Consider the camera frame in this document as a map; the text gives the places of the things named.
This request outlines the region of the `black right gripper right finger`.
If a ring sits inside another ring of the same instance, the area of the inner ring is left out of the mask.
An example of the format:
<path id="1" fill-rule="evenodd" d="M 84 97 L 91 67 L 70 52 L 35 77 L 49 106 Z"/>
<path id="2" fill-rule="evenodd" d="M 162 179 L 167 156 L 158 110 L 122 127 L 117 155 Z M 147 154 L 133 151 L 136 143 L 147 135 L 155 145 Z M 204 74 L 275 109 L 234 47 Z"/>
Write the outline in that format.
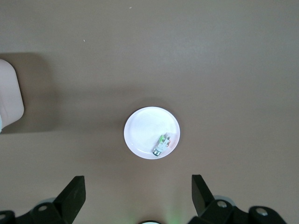
<path id="1" fill-rule="evenodd" d="M 248 212 L 225 199 L 215 199 L 201 175 L 192 175 L 192 201 L 197 216 L 191 224 L 285 224 L 273 209 L 252 206 Z"/>

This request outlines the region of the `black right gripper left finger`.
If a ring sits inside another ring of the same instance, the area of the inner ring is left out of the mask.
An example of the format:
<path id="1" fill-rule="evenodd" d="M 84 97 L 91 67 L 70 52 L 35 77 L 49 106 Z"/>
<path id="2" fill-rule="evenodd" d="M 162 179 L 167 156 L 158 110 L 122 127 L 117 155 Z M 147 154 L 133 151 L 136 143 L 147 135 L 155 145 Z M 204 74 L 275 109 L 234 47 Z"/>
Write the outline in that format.
<path id="1" fill-rule="evenodd" d="M 12 210 L 0 212 L 2 224 L 72 224 L 86 200 L 85 177 L 76 176 L 52 199 L 46 199 L 16 217 Z"/>

